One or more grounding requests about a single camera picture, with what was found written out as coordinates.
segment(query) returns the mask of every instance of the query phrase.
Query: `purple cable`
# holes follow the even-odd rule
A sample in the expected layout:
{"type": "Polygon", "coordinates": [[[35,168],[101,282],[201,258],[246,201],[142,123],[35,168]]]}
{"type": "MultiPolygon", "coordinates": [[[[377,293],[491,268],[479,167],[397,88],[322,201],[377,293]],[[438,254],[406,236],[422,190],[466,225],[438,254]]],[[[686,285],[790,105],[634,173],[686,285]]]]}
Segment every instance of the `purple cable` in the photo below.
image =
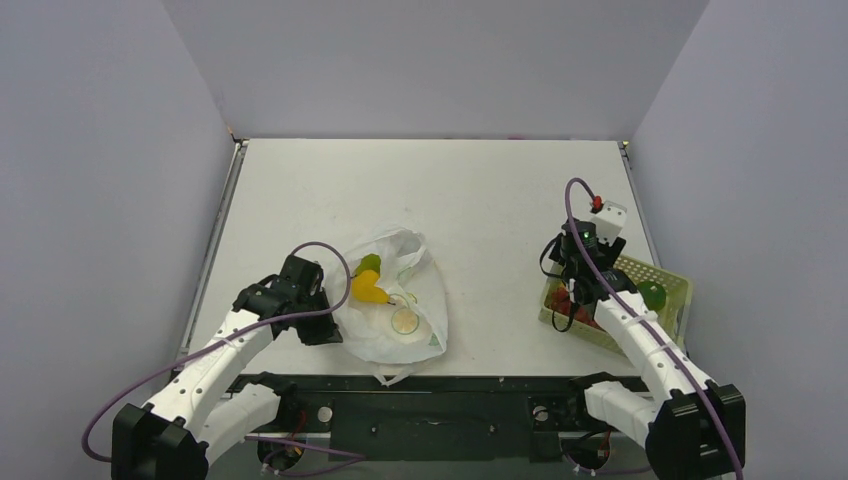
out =
{"type": "MultiPolygon", "coordinates": [[[[571,230],[571,234],[574,235],[574,238],[579,238],[580,234],[577,231],[577,223],[574,221],[574,215],[571,213],[571,187],[575,184],[579,183],[586,190],[586,193],[589,194],[593,199],[595,198],[595,194],[592,193],[592,189],[589,188],[589,185],[582,179],[574,177],[568,181],[568,184],[565,186],[565,212],[568,215],[568,228],[571,230]]],[[[627,304],[612,288],[609,282],[606,281],[604,276],[598,270],[598,267],[595,265],[595,262],[592,261],[592,258],[589,256],[589,252],[586,251],[586,247],[583,246],[583,242],[575,241],[577,245],[577,249],[580,250],[580,255],[583,256],[583,259],[589,265],[589,268],[592,270],[592,273],[595,274],[595,278],[601,283],[604,289],[610,294],[612,298],[621,305],[621,308],[624,309],[631,317],[636,318],[639,315],[633,310],[630,305],[627,304]]],[[[657,345],[662,346],[665,344],[662,337],[654,327],[651,326],[645,320],[640,320],[639,325],[642,325],[645,330],[654,338],[657,342],[657,345]]],[[[707,409],[707,413],[710,415],[710,419],[713,421],[713,425],[716,427],[716,431],[718,432],[718,436],[721,437],[721,442],[724,444],[724,448],[727,449],[727,454],[730,456],[730,462],[733,464],[733,470],[736,473],[737,480],[742,480],[742,463],[739,461],[739,456],[736,454],[736,449],[733,448],[733,442],[730,441],[730,436],[727,435],[727,429],[724,428],[724,424],[721,423],[721,419],[718,417],[718,412],[716,412],[713,404],[710,403],[707,398],[707,394],[704,393],[704,390],[698,385],[698,381],[695,380],[695,377],[692,376],[692,372],[686,368],[686,365],[683,361],[677,357],[671,350],[666,350],[665,353],[671,359],[671,361],[677,365],[677,368],[683,372],[683,375],[692,384],[692,387],[695,389],[695,393],[698,395],[698,398],[701,399],[701,403],[704,404],[704,408],[707,409]]]]}
{"type": "Polygon", "coordinates": [[[90,437],[91,437],[91,431],[94,430],[94,426],[97,425],[97,422],[100,421],[101,418],[103,418],[103,415],[105,415],[106,412],[108,412],[110,408],[115,406],[116,403],[121,401],[122,398],[126,397],[127,395],[130,394],[130,392],[132,392],[136,388],[144,385],[145,383],[153,380],[154,378],[158,377],[159,375],[162,375],[163,373],[169,372],[169,371],[173,370],[174,368],[177,368],[181,365],[185,365],[186,363],[188,363],[192,360],[195,360],[199,357],[202,357],[203,355],[206,355],[207,353],[209,353],[209,352],[211,352],[211,351],[213,351],[217,348],[220,348],[222,345],[225,345],[227,342],[231,342],[231,341],[235,340],[236,338],[238,338],[238,337],[240,337],[240,336],[242,336],[242,335],[244,335],[248,332],[256,330],[257,328],[262,328],[262,327],[264,327],[266,325],[270,325],[272,323],[290,322],[292,320],[297,320],[299,318],[320,317],[322,315],[327,315],[328,313],[333,313],[334,311],[338,310],[338,308],[341,307],[344,304],[345,301],[347,301],[348,295],[350,295],[350,267],[347,266],[347,263],[345,262],[344,257],[342,256],[341,253],[339,253],[338,250],[336,250],[335,248],[333,248],[332,246],[330,246],[330,245],[328,245],[324,242],[306,242],[303,245],[300,245],[297,248],[295,248],[294,250],[292,250],[291,255],[294,255],[295,253],[299,252],[300,250],[302,250],[306,247],[311,247],[311,246],[326,248],[327,250],[333,252],[333,254],[335,254],[336,257],[339,258],[339,261],[342,263],[342,267],[344,268],[344,271],[345,271],[345,278],[347,279],[347,284],[345,285],[345,293],[344,293],[344,295],[342,295],[341,300],[339,300],[339,302],[337,304],[333,305],[330,308],[325,308],[324,310],[317,310],[317,311],[313,311],[313,312],[289,313],[287,315],[280,315],[278,317],[271,317],[269,319],[262,320],[261,322],[256,322],[253,325],[250,325],[249,327],[245,327],[245,328],[243,328],[243,329],[241,329],[237,332],[233,332],[232,334],[228,335],[227,338],[224,339],[224,340],[220,340],[216,343],[213,343],[212,345],[209,345],[206,348],[203,348],[201,350],[198,350],[198,351],[192,353],[191,355],[187,355],[187,356],[177,360],[176,362],[171,363],[170,365],[167,365],[165,367],[162,367],[159,370],[156,370],[155,372],[151,373],[150,375],[142,378],[141,380],[133,383],[132,385],[121,390],[117,395],[112,397],[108,402],[106,402],[105,405],[103,405],[100,408],[100,410],[97,411],[97,413],[94,414],[94,417],[88,423],[88,426],[85,427],[85,431],[82,434],[82,451],[85,452],[85,454],[88,455],[89,458],[91,458],[93,460],[97,460],[98,462],[105,462],[105,463],[111,462],[112,461],[111,457],[107,457],[106,455],[101,455],[101,454],[95,452],[91,448],[91,444],[90,444],[90,441],[89,441],[90,437]]]}
{"type": "MultiPolygon", "coordinates": [[[[301,477],[301,478],[302,477],[314,477],[316,475],[323,475],[325,473],[334,472],[334,471],[336,471],[340,468],[344,468],[344,467],[347,467],[348,465],[353,465],[354,463],[359,463],[359,462],[365,460],[365,455],[361,455],[359,453],[345,452],[343,450],[334,450],[332,448],[319,447],[318,445],[309,445],[307,443],[296,442],[294,440],[289,440],[287,438],[275,438],[275,437],[269,438],[269,437],[260,437],[258,435],[248,435],[247,437],[244,437],[244,439],[254,441],[254,442],[269,442],[269,443],[277,443],[277,444],[280,444],[280,445],[290,445],[290,446],[293,446],[293,447],[300,447],[300,448],[303,448],[305,450],[314,450],[316,452],[323,452],[323,453],[329,453],[329,454],[332,454],[332,455],[342,455],[342,456],[345,456],[345,457],[351,457],[351,460],[348,460],[346,462],[339,463],[337,465],[332,465],[332,466],[322,468],[322,469],[319,469],[319,470],[314,470],[314,471],[311,471],[311,472],[286,472],[284,470],[284,471],[281,471],[278,474],[281,477],[301,477]]],[[[269,462],[271,461],[271,458],[278,453],[280,453],[280,450],[269,453],[262,460],[262,463],[265,464],[265,465],[268,465],[269,462]]]]}

